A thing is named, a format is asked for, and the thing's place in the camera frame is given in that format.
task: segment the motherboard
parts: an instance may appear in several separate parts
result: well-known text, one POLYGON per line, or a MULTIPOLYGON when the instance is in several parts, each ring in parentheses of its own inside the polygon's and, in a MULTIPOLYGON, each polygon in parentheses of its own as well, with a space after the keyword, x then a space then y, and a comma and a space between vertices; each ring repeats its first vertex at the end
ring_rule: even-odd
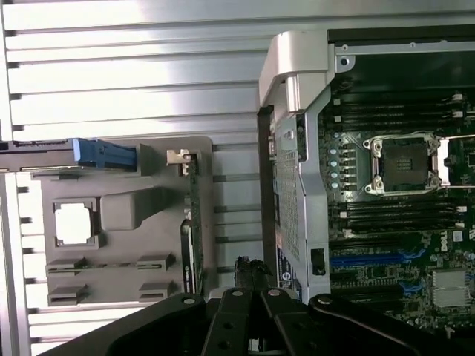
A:
POLYGON ((332 293, 448 337, 473 327, 472 103, 470 90, 332 88, 318 118, 332 293))

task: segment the screw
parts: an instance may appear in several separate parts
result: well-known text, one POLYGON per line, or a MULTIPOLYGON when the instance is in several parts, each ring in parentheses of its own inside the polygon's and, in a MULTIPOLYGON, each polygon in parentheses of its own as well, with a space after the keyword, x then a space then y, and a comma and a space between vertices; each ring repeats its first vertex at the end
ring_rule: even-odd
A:
POLYGON ((319 297, 318 298, 318 302, 320 304, 324 304, 325 306, 327 306, 328 304, 331 304, 332 303, 332 300, 328 297, 319 297))
POLYGON ((278 295, 281 295, 281 291, 277 290, 277 289, 271 289, 269 291, 269 295, 273 296, 273 297, 277 297, 278 295))

